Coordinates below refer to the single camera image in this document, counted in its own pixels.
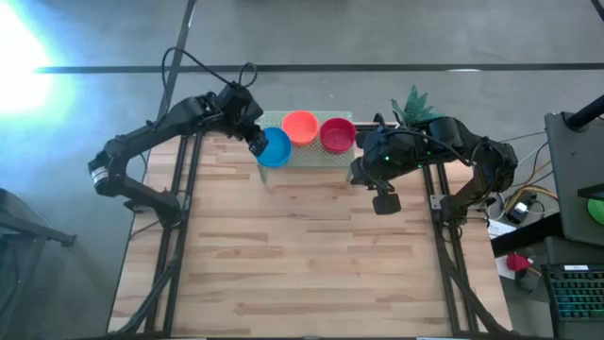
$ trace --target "orange bowl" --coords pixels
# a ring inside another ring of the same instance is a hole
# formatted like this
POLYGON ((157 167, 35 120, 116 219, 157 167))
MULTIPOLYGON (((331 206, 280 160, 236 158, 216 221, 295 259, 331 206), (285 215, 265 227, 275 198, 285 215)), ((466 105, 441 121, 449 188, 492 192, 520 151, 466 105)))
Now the orange bowl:
POLYGON ((319 133, 319 120, 306 110, 295 110, 281 122, 281 128, 290 137, 295 146, 306 146, 312 143, 319 133))

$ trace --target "red object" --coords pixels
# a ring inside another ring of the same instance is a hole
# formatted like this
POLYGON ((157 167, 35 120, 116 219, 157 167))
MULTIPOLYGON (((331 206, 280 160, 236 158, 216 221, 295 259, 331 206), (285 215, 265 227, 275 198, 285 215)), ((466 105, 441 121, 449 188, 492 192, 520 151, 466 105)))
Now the red object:
POLYGON ((306 146, 319 132, 319 120, 306 110, 295 110, 283 118, 281 128, 295 146, 306 146))
POLYGON ((321 126, 319 136, 323 148, 332 154, 343 154, 355 143, 357 130, 344 118, 331 118, 321 126))
POLYGON ((506 259, 506 265, 511 271, 518 272, 530 268, 530 262, 518 254, 510 254, 506 259))

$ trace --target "blue bowl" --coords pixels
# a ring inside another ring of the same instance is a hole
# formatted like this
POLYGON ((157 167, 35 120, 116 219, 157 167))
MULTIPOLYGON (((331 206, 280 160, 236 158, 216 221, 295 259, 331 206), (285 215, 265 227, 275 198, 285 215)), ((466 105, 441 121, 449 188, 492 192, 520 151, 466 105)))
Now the blue bowl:
POLYGON ((258 162, 270 168, 279 168, 285 165, 290 156, 292 156, 292 141, 290 141, 290 137, 278 127, 265 128, 264 135, 268 140, 268 145, 256 158, 258 162))

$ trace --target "green plant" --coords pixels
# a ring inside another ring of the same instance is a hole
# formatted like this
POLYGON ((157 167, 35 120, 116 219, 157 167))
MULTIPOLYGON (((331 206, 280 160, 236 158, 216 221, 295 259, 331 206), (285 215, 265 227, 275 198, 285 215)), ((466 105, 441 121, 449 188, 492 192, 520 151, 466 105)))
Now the green plant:
POLYGON ((407 98, 407 104, 405 109, 401 110, 398 106, 398 102, 394 99, 390 99, 393 104, 393 112, 401 118, 401 121, 408 125, 414 125, 427 121, 428 119, 437 118, 444 116, 442 113, 432 112, 434 107, 424 108, 428 94, 424 93, 422 96, 417 95, 417 88, 415 85, 411 88, 411 93, 407 98))

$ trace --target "plastic bowl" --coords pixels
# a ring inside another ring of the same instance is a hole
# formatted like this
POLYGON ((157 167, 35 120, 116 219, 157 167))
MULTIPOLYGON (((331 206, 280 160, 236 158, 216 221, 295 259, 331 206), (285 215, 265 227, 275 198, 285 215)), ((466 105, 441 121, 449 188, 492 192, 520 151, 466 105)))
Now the plastic bowl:
POLYGON ((278 127, 267 127, 264 129, 264 135, 268 145, 256 158, 258 162, 270 168, 285 165, 292 156, 292 142, 287 133, 278 127))
POLYGON ((295 110, 283 117, 281 127, 295 146, 306 146, 319 132, 319 120, 306 110, 295 110))
POLYGON ((331 118, 321 126, 321 144, 327 152, 343 154, 355 143, 357 130, 354 124, 344 118, 331 118))

